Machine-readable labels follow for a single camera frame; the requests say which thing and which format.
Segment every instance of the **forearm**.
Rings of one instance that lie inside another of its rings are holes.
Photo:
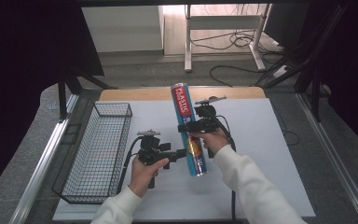
[[[142,199],[126,186],[118,195],[103,202],[91,224],[132,223],[132,214],[141,201]]]
[[[250,157],[240,156],[225,146],[213,161],[222,170],[226,185],[236,191],[250,223],[305,223]]]

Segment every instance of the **person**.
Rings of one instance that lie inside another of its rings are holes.
[[[249,156],[240,156],[228,143],[221,129],[214,133],[191,133],[202,138],[213,154],[213,162],[223,173],[224,183],[236,192],[243,212],[251,224],[306,223],[281,191],[266,179]],[[163,159],[145,166],[132,162],[131,182],[115,197],[106,199],[92,220],[97,223],[131,223],[132,214],[142,202],[151,178],[169,161]]]

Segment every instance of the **hand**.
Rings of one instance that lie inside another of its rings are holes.
[[[194,137],[202,138],[204,147],[216,154],[220,148],[229,144],[227,137],[222,129],[217,129],[214,133],[190,133]]]
[[[156,177],[158,175],[158,169],[166,165],[169,161],[168,158],[164,158],[153,165],[146,166],[138,160],[137,155],[132,161],[131,182],[129,184],[129,188],[132,192],[141,198],[144,197],[152,177]]]

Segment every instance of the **red label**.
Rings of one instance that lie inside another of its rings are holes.
[[[176,87],[173,89],[175,96],[176,105],[178,107],[178,113],[180,116],[191,115],[190,105],[188,104],[188,99],[186,95],[186,90],[184,87]]]

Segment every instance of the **white wall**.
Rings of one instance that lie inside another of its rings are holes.
[[[162,49],[162,7],[84,7],[98,52]]]

